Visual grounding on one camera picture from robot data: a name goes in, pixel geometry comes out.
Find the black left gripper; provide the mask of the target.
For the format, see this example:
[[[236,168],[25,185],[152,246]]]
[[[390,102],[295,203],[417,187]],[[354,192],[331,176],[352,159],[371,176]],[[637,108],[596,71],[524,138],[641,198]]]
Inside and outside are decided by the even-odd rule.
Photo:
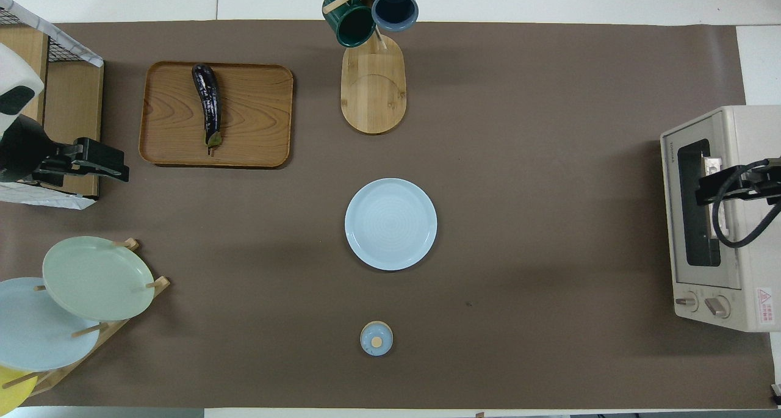
[[[102,176],[129,181],[124,152],[103,143],[80,137],[70,145],[55,143],[55,150],[34,170],[34,181],[63,184],[65,176]]]

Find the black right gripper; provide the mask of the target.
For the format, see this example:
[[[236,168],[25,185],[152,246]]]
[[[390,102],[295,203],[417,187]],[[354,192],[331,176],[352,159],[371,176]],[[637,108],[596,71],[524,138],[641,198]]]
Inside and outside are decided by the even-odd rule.
[[[765,199],[770,206],[779,202],[780,162],[778,157],[762,159],[747,165],[734,165],[699,179],[696,190],[698,206],[715,202],[719,189],[733,174],[740,175],[726,187],[722,200]]]

